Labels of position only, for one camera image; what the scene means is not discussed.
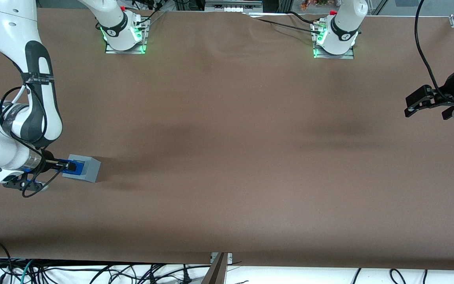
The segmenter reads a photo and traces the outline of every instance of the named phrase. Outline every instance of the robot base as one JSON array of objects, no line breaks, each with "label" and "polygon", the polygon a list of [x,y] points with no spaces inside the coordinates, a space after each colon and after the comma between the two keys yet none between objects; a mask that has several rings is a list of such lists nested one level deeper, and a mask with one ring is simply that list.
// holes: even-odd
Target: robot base
[{"label": "robot base", "polygon": [[146,43],[148,41],[148,32],[150,29],[150,20],[146,20],[139,27],[141,31],[136,32],[136,36],[140,36],[142,39],[140,42],[136,43],[132,48],[128,50],[116,50],[106,43],[105,53],[107,54],[145,54],[146,53]]},{"label": "robot base", "polygon": [[75,163],[83,164],[83,168],[80,173],[70,174],[63,173],[63,177],[71,178],[75,180],[96,182],[97,174],[99,173],[99,168],[101,167],[101,162],[92,158],[79,155],[70,154],[68,160],[74,161]]},{"label": "robot base", "polygon": [[[311,30],[320,30],[319,29],[319,24],[314,25],[310,24]],[[350,47],[350,49],[345,53],[345,54],[340,54],[340,55],[335,55],[335,54],[330,54],[329,52],[326,52],[323,47],[318,45],[316,42],[318,41],[319,34],[312,34],[313,37],[313,57],[314,58],[331,58],[331,59],[353,59],[353,47]]]}]

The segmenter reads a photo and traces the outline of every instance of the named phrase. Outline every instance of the wire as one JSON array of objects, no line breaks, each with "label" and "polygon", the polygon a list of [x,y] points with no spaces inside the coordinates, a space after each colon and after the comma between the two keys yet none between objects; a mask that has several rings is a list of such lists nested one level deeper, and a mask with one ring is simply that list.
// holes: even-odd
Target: wire
[{"label": "wire", "polygon": [[11,266],[11,256],[9,255],[9,252],[8,252],[7,248],[5,247],[5,245],[0,243],[0,247],[5,251],[5,254],[7,255],[8,269],[9,269],[9,272],[10,272],[9,282],[12,283],[11,281],[13,280],[13,267]]},{"label": "wire", "polygon": [[22,272],[22,278],[20,278],[20,284],[24,284],[25,275],[26,275],[27,270],[29,269],[29,266],[31,265],[32,262],[33,262],[33,259],[31,259],[31,260],[26,264],[26,266],[24,267],[24,271]]},{"label": "wire", "polygon": [[22,96],[25,89],[26,89],[26,85],[24,84],[20,87],[18,94],[13,98],[13,100],[11,101],[11,104],[15,104],[20,99],[20,96]]},{"label": "wire", "polygon": [[155,10],[152,12],[152,14],[150,14],[150,16],[147,16],[143,21],[141,21],[141,22],[136,22],[136,25],[142,24],[142,23],[144,23],[144,22],[150,20],[150,18],[151,18],[155,13],[157,13],[157,11],[159,11],[159,9],[155,9]]},{"label": "wire", "polygon": [[[33,147],[31,147],[29,144],[32,144],[32,143],[35,143],[35,142],[38,142],[39,140],[41,140],[44,136],[45,136],[45,133],[47,131],[47,127],[48,127],[48,120],[47,120],[47,115],[45,114],[45,107],[43,106],[43,102],[41,101],[41,99],[39,98],[38,94],[36,93],[36,91],[34,90],[33,86],[31,85],[27,85],[27,84],[24,84],[23,86],[20,86],[20,87],[15,87],[15,88],[11,88],[10,90],[8,90],[1,98],[0,100],[0,127],[1,129],[3,128],[3,123],[5,122],[5,114],[7,113],[7,111],[9,111],[9,109],[11,108],[11,106],[13,106],[14,104],[14,101],[16,102],[16,100],[18,100],[18,98],[20,97],[20,95],[22,95],[22,92],[24,91],[25,87],[29,88],[30,92],[31,92],[31,95],[34,96],[36,98],[36,101],[38,101],[38,105],[40,106],[41,108],[41,111],[43,112],[43,130],[41,132],[41,135],[40,137],[38,137],[36,140],[33,140],[33,141],[27,141],[27,140],[23,140],[22,138],[18,137],[15,133],[13,133],[13,131],[11,131],[11,129],[9,130],[9,135],[11,138],[13,138],[14,140],[16,140],[17,142],[19,142],[20,144],[24,145],[25,147],[27,147],[28,149],[30,149],[31,151],[37,153],[40,157],[41,157],[41,165],[40,165],[40,168],[32,173],[33,174],[33,178],[31,180],[28,180],[26,185],[24,186],[24,188],[22,189],[22,196],[24,198],[29,198],[31,196],[34,196],[35,194],[37,194],[38,192],[40,192],[41,190],[45,189],[45,187],[47,187],[50,182],[52,182],[57,176],[59,173],[61,173],[61,171],[64,170],[65,168],[65,165],[63,167],[61,167],[61,169],[47,182],[45,183],[45,185],[43,185],[40,189],[38,189],[37,191],[33,192],[32,194],[29,194],[29,195],[26,195],[26,190],[27,188],[36,181],[36,178],[38,178],[38,176],[43,173],[43,171],[45,170],[45,165],[47,164],[46,162],[46,159],[45,159],[45,156],[43,156],[43,153],[41,153],[40,151],[38,151],[37,149],[34,149]],[[5,99],[8,97],[9,94],[11,94],[13,91],[15,90],[19,90],[19,93],[17,94],[16,98],[11,102],[10,105],[6,106],[6,108],[3,110],[3,104],[5,102]]]},{"label": "wire", "polygon": [[428,269],[425,269],[425,271],[423,272],[422,284],[425,284],[425,282],[427,281],[427,274],[428,274]]},{"label": "wire", "polygon": [[54,176],[52,176],[51,179],[49,179],[40,189],[38,189],[37,191],[33,192],[32,194],[30,195],[26,195],[26,189],[27,187],[24,188],[24,190],[22,190],[22,197],[23,198],[29,198],[35,194],[37,194],[38,192],[42,191],[43,189],[45,189],[55,178],[57,178],[57,176],[66,168],[66,165],[63,165],[60,169],[57,170],[56,174],[54,174]]},{"label": "wire", "polygon": [[273,22],[273,21],[268,21],[268,20],[264,20],[264,19],[260,19],[260,18],[257,18],[257,20],[262,21],[262,22],[266,22],[266,23],[275,24],[275,25],[280,25],[280,26],[287,27],[287,28],[296,29],[296,30],[307,31],[307,32],[310,32],[312,34],[320,34],[319,31],[314,31],[314,30],[310,30],[310,29],[303,29],[303,28],[299,28],[299,27],[289,26],[289,25],[276,23],[276,22]]},{"label": "wire", "polygon": [[157,281],[163,279],[163,278],[166,278],[166,277],[172,277],[173,274],[175,273],[179,273],[180,271],[183,271],[185,269],[194,269],[194,268],[206,268],[206,267],[210,267],[209,265],[198,265],[198,266],[191,266],[191,267],[187,267],[187,268],[182,268],[182,269],[178,269],[178,270],[175,270],[175,271],[171,271],[169,273],[166,273],[165,275],[162,275],[162,276],[159,276],[157,277],[153,283],[156,283]]},{"label": "wire", "polygon": [[140,7],[138,6],[138,4],[136,3],[136,0],[132,0],[131,5],[135,5],[135,6],[138,8],[138,10],[141,10],[141,8],[140,8]]},{"label": "wire", "polygon": [[362,270],[362,268],[357,269],[357,272],[355,273],[355,276],[353,277],[352,284],[355,284],[357,282],[357,277],[358,277],[358,274],[360,274],[360,270]]},{"label": "wire", "polygon": [[423,60],[423,63],[425,64],[425,67],[427,67],[427,71],[428,71],[428,74],[430,75],[430,79],[432,80],[432,83],[434,84],[434,88],[437,91],[437,93],[439,94],[439,96],[441,96],[447,102],[453,103],[454,99],[449,99],[448,97],[446,97],[443,94],[443,92],[441,92],[441,90],[440,90],[440,88],[439,88],[439,86],[437,84],[437,81],[435,79],[434,73],[432,72],[432,68],[430,68],[430,64],[428,63],[427,58],[425,58],[425,55],[423,54],[423,51],[421,50],[420,39],[418,38],[418,19],[420,18],[420,11],[421,11],[421,7],[423,6],[423,2],[425,2],[425,0],[421,0],[420,4],[418,5],[418,9],[416,10],[416,16],[415,16],[415,42],[416,42],[416,48],[418,49],[418,53],[420,54],[421,60]]},{"label": "wire", "polygon": [[292,14],[292,15],[296,16],[297,18],[299,18],[299,20],[301,20],[305,23],[308,23],[308,24],[312,24],[314,21],[317,21],[320,19],[320,18],[317,18],[316,20],[309,21],[309,20],[306,20],[305,18],[301,17],[301,15],[297,14],[294,11],[288,11],[288,12],[286,12],[286,14]]},{"label": "wire", "polygon": [[398,276],[400,277],[400,279],[402,279],[402,283],[406,284],[406,280],[404,279],[404,277],[402,277],[402,274],[400,273],[400,271],[398,271],[397,269],[395,268],[392,268],[390,269],[390,279],[393,283],[395,284],[400,284],[399,282],[395,281],[395,279],[393,279],[393,272],[396,272],[398,273]]}]

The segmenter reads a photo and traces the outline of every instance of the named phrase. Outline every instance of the black cable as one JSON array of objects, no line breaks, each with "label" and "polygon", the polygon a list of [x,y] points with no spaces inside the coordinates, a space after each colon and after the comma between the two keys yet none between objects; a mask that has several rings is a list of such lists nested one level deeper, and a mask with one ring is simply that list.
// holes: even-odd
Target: black cable
[{"label": "black cable", "polygon": [[314,21],[317,21],[317,20],[320,19],[320,18],[317,18],[316,20],[312,20],[312,21],[306,20],[305,18],[301,17],[301,15],[297,14],[294,11],[288,11],[288,12],[286,12],[286,14],[292,14],[292,15],[296,16],[297,18],[299,18],[299,20],[301,20],[301,21],[303,21],[305,23],[308,23],[308,24],[312,24]]},{"label": "black cable", "polygon": [[430,75],[430,79],[432,80],[432,83],[434,84],[434,88],[441,96],[443,99],[445,99],[447,102],[454,102],[454,99],[449,99],[449,97],[446,97],[443,92],[441,92],[439,85],[437,84],[437,81],[435,79],[434,73],[432,72],[432,69],[430,68],[430,64],[427,61],[427,58],[425,58],[425,55],[423,54],[423,51],[421,50],[420,46],[420,39],[418,38],[418,19],[420,18],[420,11],[421,7],[423,6],[423,2],[425,0],[421,0],[420,5],[418,5],[418,9],[416,10],[416,16],[415,16],[415,42],[416,42],[416,48],[418,49],[418,53],[421,56],[421,59],[423,60],[423,63],[425,64],[425,67],[427,67],[428,74]]},{"label": "black cable", "polygon": [[183,281],[182,284],[190,284],[192,280],[190,279],[189,276],[189,270],[187,269],[187,266],[184,264],[183,265]]},{"label": "black cable", "polygon": [[144,23],[144,22],[150,20],[150,18],[151,18],[155,13],[157,13],[157,11],[159,11],[159,9],[155,9],[155,10],[152,12],[152,14],[150,14],[150,16],[147,16],[143,21],[141,21],[141,22],[136,22],[136,25],[142,24],[142,23]]},{"label": "black cable", "polygon": [[[47,183],[45,183],[45,185],[43,185],[43,187],[41,187],[41,189],[33,192],[32,194],[29,194],[29,195],[26,195],[25,192],[27,190],[27,188],[36,181],[36,178],[38,178],[38,176],[43,173],[44,169],[45,169],[45,165],[47,164],[46,162],[46,159],[45,159],[45,156],[43,156],[43,154],[34,149],[33,147],[31,147],[29,144],[32,144],[34,142],[38,142],[39,140],[41,140],[44,136],[45,136],[45,132],[47,131],[47,127],[48,127],[48,120],[47,120],[47,115],[45,113],[45,106],[43,105],[43,102],[41,101],[41,99],[38,97],[38,94],[36,93],[36,91],[34,90],[33,86],[30,86],[30,85],[27,85],[26,86],[30,89],[31,91],[31,95],[34,96],[36,98],[36,101],[38,101],[38,104],[41,108],[41,111],[43,111],[43,131],[41,132],[41,135],[40,137],[38,137],[36,140],[34,141],[26,141],[26,140],[22,140],[22,138],[18,137],[15,133],[13,133],[13,131],[11,131],[11,129],[9,130],[9,134],[11,136],[11,138],[13,138],[14,140],[16,140],[17,142],[19,142],[20,144],[24,145],[25,147],[27,147],[28,149],[30,149],[31,151],[37,153],[40,157],[41,157],[41,165],[40,165],[40,168],[38,169],[38,171],[32,173],[33,174],[33,178],[29,181],[27,181],[26,185],[24,186],[23,190],[22,190],[22,197],[24,198],[29,198],[31,196],[34,196],[35,194],[37,194],[38,192],[40,192],[43,188],[45,188],[47,185],[50,184],[50,182],[52,182],[57,176],[59,173],[61,173],[64,168],[65,168],[65,165],[63,167],[61,167],[61,169],[50,179],[47,181]],[[15,87],[15,88],[12,88],[10,90],[8,90],[1,98],[0,100],[0,126],[1,126],[1,129],[3,128],[3,123],[5,122],[5,114],[7,113],[7,111],[9,111],[9,109],[11,108],[11,106],[13,104],[10,104],[8,105],[4,110],[3,110],[3,104],[5,102],[5,99],[8,97],[9,94],[11,94],[12,92],[14,92],[15,90],[19,90],[21,87]]]},{"label": "black cable", "polygon": [[425,269],[425,272],[423,273],[423,281],[422,281],[422,284],[425,284],[425,282],[427,281],[427,273],[428,273],[428,269]]},{"label": "black cable", "polygon": [[[194,269],[194,268],[205,268],[205,267],[210,267],[210,265],[198,265],[198,266],[191,266],[191,267],[187,267],[186,269]],[[163,278],[166,278],[166,277],[172,277],[171,275],[175,274],[175,273],[179,273],[180,271],[183,271],[184,269],[178,269],[178,270],[175,270],[175,271],[171,271],[169,273],[166,273],[165,275],[162,275],[162,276],[159,276],[155,279],[155,282],[163,279]]]},{"label": "black cable", "polygon": [[141,10],[141,8],[140,8],[140,7],[138,6],[138,4],[136,3],[136,0],[133,0],[132,3],[131,3],[131,5],[135,5],[135,6],[138,8],[138,10]]},{"label": "black cable", "polygon": [[37,194],[38,192],[40,192],[41,190],[43,190],[44,188],[46,188],[55,178],[57,178],[57,176],[66,168],[66,165],[63,165],[60,169],[57,170],[56,174],[54,174],[54,176],[52,176],[51,179],[49,179],[40,189],[38,189],[37,191],[33,192],[32,194],[29,194],[29,195],[26,195],[26,189],[27,187],[29,187],[28,185],[26,187],[24,187],[24,190],[22,190],[22,197],[23,198],[29,198],[35,194]]},{"label": "black cable", "polygon": [[8,270],[10,272],[9,282],[11,283],[11,281],[13,280],[13,267],[11,266],[11,256],[9,255],[7,248],[2,243],[0,243],[0,247],[5,251],[5,254],[7,255],[8,258]]},{"label": "black cable", "polygon": [[122,269],[121,271],[115,273],[114,275],[111,275],[110,276],[110,280],[108,281],[108,284],[112,284],[112,282],[117,278],[119,277],[120,275],[123,275],[124,274],[124,271],[128,270],[129,268],[131,268],[133,265],[130,265],[130,266],[127,266],[126,268]]},{"label": "black cable", "polygon": [[355,277],[353,277],[352,284],[355,284],[357,282],[357,277],[358,277],[358,274],[360,274],[360,270],[362,270],[362,268],[357,269],[357,272],[355,273]]},{"label": "black cable", "polygon": [[398,271],[397,269],[395,268],[392,268],[390,269],[390,279],[391,281],[394,283],[394,284],[400,284],[399,282],[395,281],[395,279],[393,279],[393,272],[396,272],[398,273],[398,276],[400,277],[400,279],[402,279],[402,283],[406,284],[406,280],[404,279],[404,277],[402,277],[402,274],[400,273],[400,271]]},{"label": "black cable", "polygon": [[285,25],[285,24],[281,24],[281,23],[276,23],[276,22],[273,22],[273,21],[268,21],[268,20],[264,20],[264,19],[260,19],[260,18],[257,18],[257,20],[262,21],[262,22],[266,22],[266,23],[275,24],[275,25],[280,25],[280,26],[287,27],[287,28],[296,29],[296,30],[307,31],[307,32],[310,32],[310,33],[312,33],[312,34],[320,34],[319,31],[315,31],[315,30],[303,29],[303,28],[299,28],[299,27],[289,26],[289,25]]},{"label": "black cable", "polygon": [[92,280],[90,280],[89,284],[92,284],[92,283],[94,282],[94,280],[95,280],[97,277],[99,277],[99,275],[101,275],[103,272],[105,272],[105,271],[107,271],[108,269],[110,269],[111,266],[112,266],[112,265],[108,265],[108,266],[106,266],[105,268],[99,270],[99,272],[96,273],[96,275],[94,275],[94,278],[92,278]]}]

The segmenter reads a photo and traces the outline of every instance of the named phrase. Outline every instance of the table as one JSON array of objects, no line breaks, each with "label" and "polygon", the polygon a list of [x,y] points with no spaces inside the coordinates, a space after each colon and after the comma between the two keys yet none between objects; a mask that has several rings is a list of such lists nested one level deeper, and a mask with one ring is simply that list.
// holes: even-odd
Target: table
[{"label": "table", "polygon": [[[413,18],[367,17],[354,60],[238,13],[166,13],[140,56],[104,54],[89,11],[38,18],[64,125],[48,149],[102,165],[29,199],[0,185],[13,256],[454,269],[454,121],[404,117],[430,83]],[[454,29],[422,18],[420,37],[443,83]],[[0,96],[19,75],[0,54]]]}]

